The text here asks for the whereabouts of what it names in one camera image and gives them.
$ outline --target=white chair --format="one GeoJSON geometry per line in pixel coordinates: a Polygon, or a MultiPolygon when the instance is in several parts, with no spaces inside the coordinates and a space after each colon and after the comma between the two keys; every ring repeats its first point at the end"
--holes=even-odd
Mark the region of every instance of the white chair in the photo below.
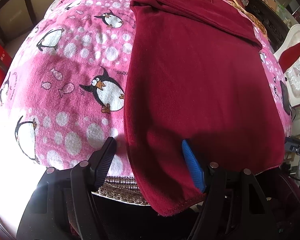
{"type": "MultiPolygon", "coordinates": [[[[300,24],[293,25],[288,32],[288,35],[274,54],[279,61],[281,54],[288,48],[300,42],[300,24]]],[[[299,59],[284,73],[286,85],[288,87],[289,99],[291,106],[300,105],[300,57],[299,59]]]]}

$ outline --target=penguin beak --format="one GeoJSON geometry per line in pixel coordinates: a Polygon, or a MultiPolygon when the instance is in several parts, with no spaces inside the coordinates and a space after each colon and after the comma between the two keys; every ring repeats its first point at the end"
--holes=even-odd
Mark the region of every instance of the penguin beak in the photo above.
{"type": "Polygon", "coordinates": [[[103,90],[102,87],[105,87],[106,85],[103,84],[100,80],[97,82],[96,87],[99,88],[100,90],[103,90]]]}

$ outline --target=metal pin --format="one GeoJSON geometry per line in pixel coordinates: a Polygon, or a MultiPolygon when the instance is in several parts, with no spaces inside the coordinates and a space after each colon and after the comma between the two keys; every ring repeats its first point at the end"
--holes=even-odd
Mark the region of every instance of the metal pin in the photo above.
{"type": "Polygon", "coordinates": [[[87,166],[88,164],[89,164],[88,161],[82,161],[82,162],[80,162],[80,166],[81,166],[81,167],[85,167],[85,166],[87,166]]]}
{"type": "Polygon", "coordinates": [[[51,174],[53,172],[54,172],[54,168],[53,167],[47,168],[47,173],[48,174],[51,174]]]}
{"type": "Polygon", "coordinates": [[[251,171],[249,169],[244,169],[243,172],[244,172],[244,174],[247,174],[247,175],[251,174],[251,171]]]}
{"type": "Polygon", "coordinates": [[[210,167],[216,169],[219,167],[219,164],[216,162],[210,162],[210,167]]]}

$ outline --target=dark red cloth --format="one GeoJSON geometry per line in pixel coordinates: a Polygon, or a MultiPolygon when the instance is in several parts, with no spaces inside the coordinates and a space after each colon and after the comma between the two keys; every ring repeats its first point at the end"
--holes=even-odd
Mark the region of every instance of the dark red cloth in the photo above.
{"type": "Polygon", "coordinates": [[[223,0],[133,0],[125,90],[128,155],[161,215],[200,202],[181,152],[254,173],[280,165],[284,131],[252,23],[223,0]]]}
{"type": "Polygon", "coordinates": [[[300,42],[282,52],[279,58],[279,65],[285,73],[300,57],[300,42]]]}

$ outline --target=pink blanket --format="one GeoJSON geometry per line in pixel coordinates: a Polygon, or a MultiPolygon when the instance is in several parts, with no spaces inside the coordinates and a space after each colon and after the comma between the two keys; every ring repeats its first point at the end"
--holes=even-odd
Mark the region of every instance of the pink blanket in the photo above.
{"type": "MultiPolygon", "coordinates": [[[[118,150],[108,175],[133,177],[123,130],[136,28],[130,1],[60,0],[29,34],[0,89],[0,119],[15,154],[67,169],[112,136],[118,150]]],[[[279,85],[283,73],[257,28],[255,35],[263,44],[260,57],[288,136],[291,119],[279,85]]]]}

